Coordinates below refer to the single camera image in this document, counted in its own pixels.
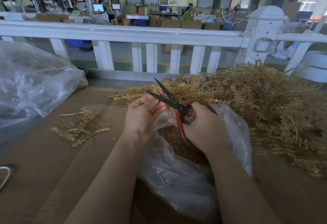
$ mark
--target gray floor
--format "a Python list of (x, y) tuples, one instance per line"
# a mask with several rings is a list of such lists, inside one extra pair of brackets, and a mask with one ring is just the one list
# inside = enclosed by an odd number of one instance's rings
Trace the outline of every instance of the gray floor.
[[(36, 46), (44, 51), (50, 52), (54, 54), (51, 42), (49, 39), (45, 38), (26, 38), (26, 42)], [(71, 59), (78, 59), (78, 60), (95, 60), (94, 51), (81, 51), (77, 47), (69, 47), (68, 44), (66, 44), (67, 51), (69, 54), (69, 57)], [(142, 62), (146, 63), (146, 48), (145, 43), (142, 43)], [(202, 66), (207, 66), (210, 52), (211, 52), (210, 46), (206, 47), (203, 63)], [(130, 42), (111, 42), (111, 49), (112, 49), (112, 56), (113, 60), (117, 62), (132, 62), (132, 48)], [(192, 59), (192, 48), (184, 48), (184, 51), (181, 53), (181, 65), (190, 65), (191, 59)], [(234, 65), (236, 55), (238, 52), (238, 48), (233, 50), (232, 48), (224, 47), (220, 56), (219, 65), (218, 67), (232, 67)], [(169, 64), (170, 63), (170, 52), (165, 51), (165, 46), (161, 45), (158, 49), (158, 63), (159, 64)], [(268, 64), (281, 64), (286, 65), (288, 63), (287, 60), (282, 59), (276, 59), (271, 56), (267, 56), (265, 63)]]

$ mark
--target person's left hand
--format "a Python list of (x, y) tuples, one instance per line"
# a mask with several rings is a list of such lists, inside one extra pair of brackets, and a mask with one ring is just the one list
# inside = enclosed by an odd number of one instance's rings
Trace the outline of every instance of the person's left hand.
[(123, 133), (136, 135), (144, 145), (152, 136), (154, 121), (165, 110), (166, 104), (150, 94), (142, 96), (129, 104)]

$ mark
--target scissors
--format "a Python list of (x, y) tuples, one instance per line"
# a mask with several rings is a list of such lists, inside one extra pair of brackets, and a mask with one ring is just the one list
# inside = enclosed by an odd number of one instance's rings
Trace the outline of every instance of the scissors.
[(193, 102), (198, 102), (204, 106), (206, 106), (212, 113), (216, 114), (216, 111), (206, 102), (202, 102), (202, 101), (196, 101), (196, 100), (190, 100), (190, 101), (185, 101), (185, 102), (182, 102), (180, 103), (171, 93), (169, 90), (166, 89), (166, 87), (160, 83), (156, 78), (154, 78), (158, 85), (161, 87), (162, 91), (167, 95), (168, 99), (161, 96), (161, 95), (158, 95), (158, 94), (155, 94), (149, 90), (145, 90), (147, 93), (149, 93), (151, 96), (157, 98), (159, 101), (165, 103), (166, 105), (176, 109), (176, 120), (177, 120), (177, 126), (178, 126), (178, 130), (180, 131), (181, 135), (182, 135), (182, 138), (185, 142), (185, 144), (190, 147), (191, 149), (193, 149), (194, 151), (196, 152), (200, 152), (200, 150), (198, 148), (196, 148), (192, 143), (191, 141), (186, 137), (185, 135), (185, 132), (184, 132), (184, 128), (183, 128), (183, 123), (187, 124), (187, 125), (190, 125), (190, 122), (187, 121), (185, 119), (185, 116), (188, 115), (189, 111), (193, 111), (193, 108), (191, 106), (191, 104)]

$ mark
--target scissor blade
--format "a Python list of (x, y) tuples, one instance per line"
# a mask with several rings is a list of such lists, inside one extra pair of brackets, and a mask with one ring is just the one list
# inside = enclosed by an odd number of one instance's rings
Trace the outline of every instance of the scissor blade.
[(167, 97), (172, 100), (172, 101), (175, 101), (176, 103), (179, 103), (178, 100), (170, 93), (169, 90), (167, 90), (167, 88), (159, 81), (157, 80), (156, 78), (154, 78), (158, 85), (161, 87), (161, 89), (164, 91), (164, 93), (167, 95)]
[(173, 101), (171, 101), (171, 100), (169, 100), (169, 99), (167, 99), (167, 98), (165, 98), (165, 97), (163, 97), (161, 95), (155, 94), (155, 93), (153, 93), (153, 92), (151, 92), (149, 90), (145, 90), (145, 91), (147, 93), (149, 93), (151, 96), (157, 98), (159, 101), (161, 101), (161, 102), (165, 103), (166, 105), (178, 110), (178, 103), (175, 103), (175, 102), (173, 102)]

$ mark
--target scissor handle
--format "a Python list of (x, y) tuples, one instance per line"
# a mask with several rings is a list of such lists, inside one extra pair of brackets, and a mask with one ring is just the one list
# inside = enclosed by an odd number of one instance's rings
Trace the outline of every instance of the scissor handle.
[[(201, 105), (206, 106), (206, 107), (207, 107), (207, 108), (208, 108), (212, 113), (214, 113), (214, 114), (217, 115), (217, 112), (214, 110), (214, 108), (212, 108), (211, 105), (209, 105), (209, 104), (206, 103), (206, 102), (196, 101), (196, 100), (190, 100), (190, 101), (185, 101), (185, 102), (183, 102), (182, 105), (191, 105), (191, 104), (194, 103), (194, 102), (198, 102), (198, 103), (200, 103)], [(201, 152), (201, 151), (200, 151), (198, 148), (196, 148), (196, 147), (192, 144), (192, 142), (191, 142), (191, 141), (186, 137), (185, 132), (184, 132), (184, 128), (183, 128), (183, 122), (182, 122), (182, 120), (181, 120), (181, 115), (180, 115), (179, 111), (176, 111), (175, 114), (176, 114), (177, 126), (178, 126), (178, 129), (179, 129), (179, 131), (180, 131), (180, 133), (181, 133), (181, 135), (182, 135), (182, 138), (183, 138), (185, 144), (186, 144), (188, 147), (190, 147), (191, 149), (193, 149), (194, 151), (196, 151), (196, 152)]]

